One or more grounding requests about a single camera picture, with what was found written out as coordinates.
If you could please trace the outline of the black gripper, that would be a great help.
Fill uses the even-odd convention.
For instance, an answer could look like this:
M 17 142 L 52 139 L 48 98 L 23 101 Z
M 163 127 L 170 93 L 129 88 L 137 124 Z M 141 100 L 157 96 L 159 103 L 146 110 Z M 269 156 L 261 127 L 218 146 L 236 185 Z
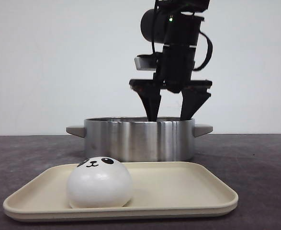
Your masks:
M 182 92 L 180 120 L 190 120 L 199 108 L 211 97 L 207 90 L 210 80 L 191 80 L 195 65 L 195 47 L 164 45 L 158 56 L 153 79 L 173 93 Z M 160 85 L 154 80 L 131 79 L 129 85 L 140 97 L 148 121 L 156 121 L 161 95 Z

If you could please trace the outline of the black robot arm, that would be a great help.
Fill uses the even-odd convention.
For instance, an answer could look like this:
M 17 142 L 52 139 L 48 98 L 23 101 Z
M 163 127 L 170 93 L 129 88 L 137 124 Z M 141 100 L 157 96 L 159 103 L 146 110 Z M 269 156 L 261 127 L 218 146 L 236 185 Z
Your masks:
M 137 70 L 153 71 L 151 80 L 131 79 L 129 84 L 137 92 L 150 122 L 157 120 L 161 102 L 161 90 L 181 93 L 183 97 L 180 120 L 189 120 L 211 96 L 207 91 L 210 80 L 192 80 L 194 71 L 202 70 L 210 61 L 213 44 L 206 37 L 207 53 L 199 67 L 195 67 L 195 52 L 200 26 L 204 18 L 197 12 L 209 7 L 207 0 L 157 0 L 153 9 L 141 19 L 141 33 L 151 42 L 160 43 L 162 52 L 152 50 L 150 55 L 135 57 Z

